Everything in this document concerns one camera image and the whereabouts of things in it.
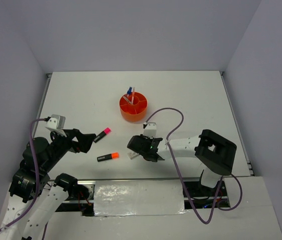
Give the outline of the orange black highlighter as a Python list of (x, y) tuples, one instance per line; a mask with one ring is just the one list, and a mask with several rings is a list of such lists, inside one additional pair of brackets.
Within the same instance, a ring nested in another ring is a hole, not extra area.
[(98, 156), (97, 157), (97, 162), (103, 162), (103, 161), (108, 161), (108, 160), (113, 160), (119, 158), (119, 153), (114, 152), (114, 153), (109, 153), (106, 155)]

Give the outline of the orange thin highlighter pen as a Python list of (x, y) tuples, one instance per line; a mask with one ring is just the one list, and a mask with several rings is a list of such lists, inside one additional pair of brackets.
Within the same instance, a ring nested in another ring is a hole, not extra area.
[(132, 98), (131, 98), (131, 104), (134, 104), (134, 98), (135, 98), (135, 87), (132, 88)]

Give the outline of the clear bottle blue cap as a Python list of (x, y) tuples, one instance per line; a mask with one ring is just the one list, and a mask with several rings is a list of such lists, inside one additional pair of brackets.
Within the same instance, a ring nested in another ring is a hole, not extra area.
[(133, 88), (130, 86), (125, 94), (125, 96), (128, 98), (132, 94)]

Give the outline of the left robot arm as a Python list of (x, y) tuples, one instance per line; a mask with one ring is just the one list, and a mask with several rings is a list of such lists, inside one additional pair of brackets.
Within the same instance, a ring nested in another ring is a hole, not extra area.
[(67, 153), (87, 153), (96, 135), (83, 134), (78, 129), (54, 130), (51, 142), (44, 137), (33, 139), (37, 158), (34, 163), (31, 145), (23, 152), (20, 168), (14, 174), (9, 189), (10, 197), (5, 213), (0, 240), (37, 240), (44, 234), (46, 225), (63, 201), (88, 200), (93, 191), (78, 183), (66, 173), (56, 177), (44, 200), (38, 202), (45, 186), (50, 181), (49, 171)]

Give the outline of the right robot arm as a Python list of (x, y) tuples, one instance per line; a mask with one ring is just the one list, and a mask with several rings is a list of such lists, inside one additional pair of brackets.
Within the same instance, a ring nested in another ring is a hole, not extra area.
[(198, 190), (202, 195), (209, 196), (222, 176), (232, 174), (237, 146), (212, 130), (204, 129), (200, 135), (172, 140), (135, 135), (127, 148), (155, 163), (176, 158), (199, 159), (205, 165), (205, 170)]

